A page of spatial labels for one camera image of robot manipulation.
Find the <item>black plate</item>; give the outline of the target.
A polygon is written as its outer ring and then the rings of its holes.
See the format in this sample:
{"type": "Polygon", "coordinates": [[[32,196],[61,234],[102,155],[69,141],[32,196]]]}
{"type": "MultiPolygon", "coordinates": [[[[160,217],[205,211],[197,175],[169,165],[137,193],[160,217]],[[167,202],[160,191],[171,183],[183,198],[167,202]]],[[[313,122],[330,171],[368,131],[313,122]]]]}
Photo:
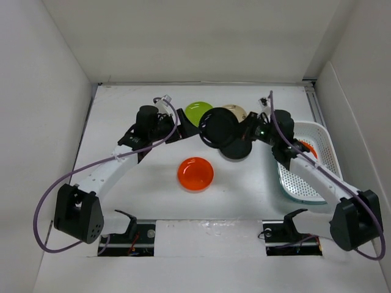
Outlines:
{"type": "Polygon", "coordinates": [[[223,107],[206,111],[199,121],[199,136],[208,147],[222,149],[231,145],[243,134],[234,113],[223,107]]]}
{"type": "Polygon", "coordinates": [[[224,157],[231,160],[241,160],[246,158],[252,151],[251,141],[236,140],[230,145],[220,149],[224,157]]]}

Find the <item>orange plate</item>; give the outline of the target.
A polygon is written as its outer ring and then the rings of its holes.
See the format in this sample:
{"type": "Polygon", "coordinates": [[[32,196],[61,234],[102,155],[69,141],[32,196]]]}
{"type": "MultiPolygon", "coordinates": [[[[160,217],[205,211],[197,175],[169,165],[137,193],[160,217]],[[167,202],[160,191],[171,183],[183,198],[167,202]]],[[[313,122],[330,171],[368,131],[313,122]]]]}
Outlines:
{"type": "Polygon", "coordinates": [[[309,151],[314,155],[314,157],[315,157],[316,159],[318,159],[318,155],[317,155],[317,153],[316,153],[314,147],[313,147],[311,144],[309,144],[309,143],[307,143],[307,142],[305,142],[305,141],[303,141],[303,140],[301,140],[301,143],[302,143],[306,148],[309,149],[309,151]]]}
{"type": "Polygon", "coordinates": [[[209,161],[202,157],[185,159],[177,169],[179,184],[190,192],[201,192],[211,185],[214,169],[209,161]]]}

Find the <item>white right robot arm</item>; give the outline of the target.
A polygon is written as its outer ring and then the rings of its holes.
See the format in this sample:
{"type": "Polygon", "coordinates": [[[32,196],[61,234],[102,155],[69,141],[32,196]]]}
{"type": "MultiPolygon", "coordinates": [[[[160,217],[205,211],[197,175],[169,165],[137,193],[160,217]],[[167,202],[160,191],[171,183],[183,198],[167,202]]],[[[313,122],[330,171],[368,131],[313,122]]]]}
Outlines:
{"type": "Polygon", "coordinates": [[[315,237],[332,239],[344,251],[358,251],[374,239],[381,242],[381,259],[386,252],[378,196],[347,184],[315,158],[309,147],[294,138],[295,123],[290,113],[274,110],[250,113],[239,123],[238,137],[259,140],[271,146],[274,159],[292,174],[303,179],[329,205],[331,213],[317,214],[297,209],[286,214],[278,226],[277,241],[282,247],[301,244],[315,237]]]}

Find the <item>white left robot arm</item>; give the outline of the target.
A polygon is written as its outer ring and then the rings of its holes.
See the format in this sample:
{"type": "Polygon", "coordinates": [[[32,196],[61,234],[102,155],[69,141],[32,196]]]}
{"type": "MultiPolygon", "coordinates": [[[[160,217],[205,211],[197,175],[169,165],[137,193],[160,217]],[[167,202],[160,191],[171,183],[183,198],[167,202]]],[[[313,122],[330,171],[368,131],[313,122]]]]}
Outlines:
{"type": "Polygon", "coordinates": [[[173,143],[198,132],[182,109],[177,109],[171,116],[155,106],[142,106],[135,124],[118,141],[112,159],[100,163],[79,183],[64,184],[58,190],[55,229],[87,244],[106,234],[115,234],[123,242],[133,240],[137,219],[119,209],[111,214],[103,213],[101,205],[105,196],[129,169],[146,157],[153,143],[173,143]]]}

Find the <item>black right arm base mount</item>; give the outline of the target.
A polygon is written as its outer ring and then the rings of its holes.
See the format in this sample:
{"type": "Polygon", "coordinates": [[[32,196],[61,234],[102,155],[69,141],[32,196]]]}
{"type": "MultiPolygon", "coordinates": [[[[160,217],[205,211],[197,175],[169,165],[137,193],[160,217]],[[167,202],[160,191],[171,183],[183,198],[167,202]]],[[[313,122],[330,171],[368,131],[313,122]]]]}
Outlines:
{"type": "Polygon", "coordinates": [[[322,256],[320,240],[310,234],[292,232],[282,222],[264,222],[258,238],[267,256],[322,256]]]}

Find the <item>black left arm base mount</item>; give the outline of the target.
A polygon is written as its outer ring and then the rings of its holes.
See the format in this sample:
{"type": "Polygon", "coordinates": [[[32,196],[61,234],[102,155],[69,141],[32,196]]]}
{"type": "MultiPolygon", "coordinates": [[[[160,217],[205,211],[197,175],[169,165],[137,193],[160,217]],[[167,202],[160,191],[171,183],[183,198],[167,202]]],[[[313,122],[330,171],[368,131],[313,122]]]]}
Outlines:
{"type": "Polygon", "coordinates": [[[111,234],[101,237],[97,256],[100,257],[152,257],[155,250],[156,222],[141,221],[132,239],[123,235],[111,234]]]}

